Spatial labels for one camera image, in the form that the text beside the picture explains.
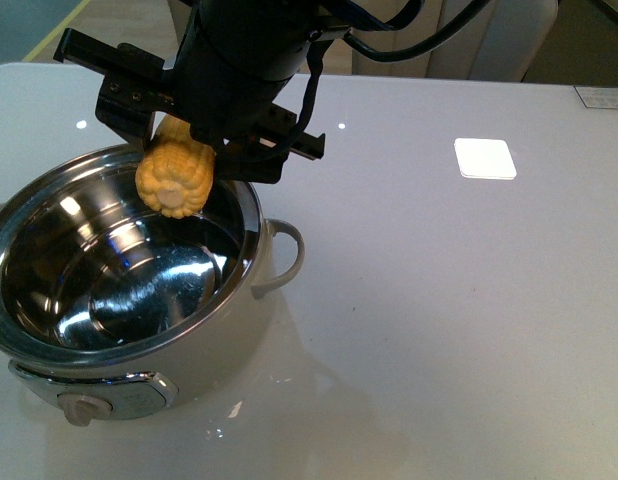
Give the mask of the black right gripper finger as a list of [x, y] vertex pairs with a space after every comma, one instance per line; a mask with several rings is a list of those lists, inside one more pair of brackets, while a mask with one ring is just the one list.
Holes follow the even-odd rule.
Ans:
[[157, 80], [106, 74], [98, 93], [96, 118], [135, 150], [146, 150], [153, 134], [159, 91]]

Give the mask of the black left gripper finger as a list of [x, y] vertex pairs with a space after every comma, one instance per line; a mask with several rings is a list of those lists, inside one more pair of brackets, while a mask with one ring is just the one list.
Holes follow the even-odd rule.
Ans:
[[259, 141], [229, 142], [216, 153], [214, 179], [277, 183], [289, 153], [263, 159], [271, 150]]

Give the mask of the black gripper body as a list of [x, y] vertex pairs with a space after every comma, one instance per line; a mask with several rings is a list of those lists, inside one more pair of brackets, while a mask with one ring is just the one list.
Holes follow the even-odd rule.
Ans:
[[[254, 136], [271, 142], [260, 159], [311, 148], [320, 157], [324, 140], [307, 136], [322, 59], [348, 25], [324, 1], [194, 1], [174, 64], [128, 43], [112, 47], [66, 29], [54, 53], [102, 75], [97, 119], [138, 151], [149, 147], [154, 116], [187, 122], [194, 139], [222, 154], [231, 141]], [[274, 101], [302, 64], [310, 68], [296, 122], [270, 134], [266, 120]]]

